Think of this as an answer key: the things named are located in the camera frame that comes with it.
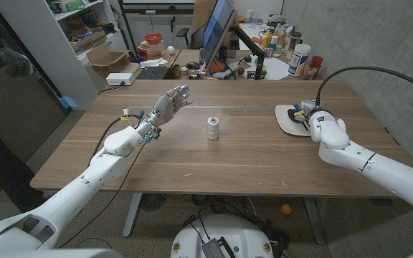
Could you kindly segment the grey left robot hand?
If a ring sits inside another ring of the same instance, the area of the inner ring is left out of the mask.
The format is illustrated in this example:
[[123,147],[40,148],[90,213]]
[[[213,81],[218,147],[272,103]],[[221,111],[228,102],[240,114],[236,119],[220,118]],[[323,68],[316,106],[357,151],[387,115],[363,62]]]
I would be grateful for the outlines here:
[[192,104],[192,101],[188,99],[189,96],[188,85],[170,89],[155,101],[153,109],[147,115],[147,121],[155,127],[166,124],[180,108]]

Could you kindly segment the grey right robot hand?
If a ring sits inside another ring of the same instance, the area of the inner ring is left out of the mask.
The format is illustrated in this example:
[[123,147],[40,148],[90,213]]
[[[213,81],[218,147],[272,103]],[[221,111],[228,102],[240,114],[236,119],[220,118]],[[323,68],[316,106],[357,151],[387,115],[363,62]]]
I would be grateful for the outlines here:
[[315,100],[302,100],[300,105],[294,105],[294,107],[295,112],[293,113],[293,117],[296,120],[301,121],[302,118],[308,120],[310,116],[317,111],[325,110],[326,104],[320,102],[320,104],[317,105]]

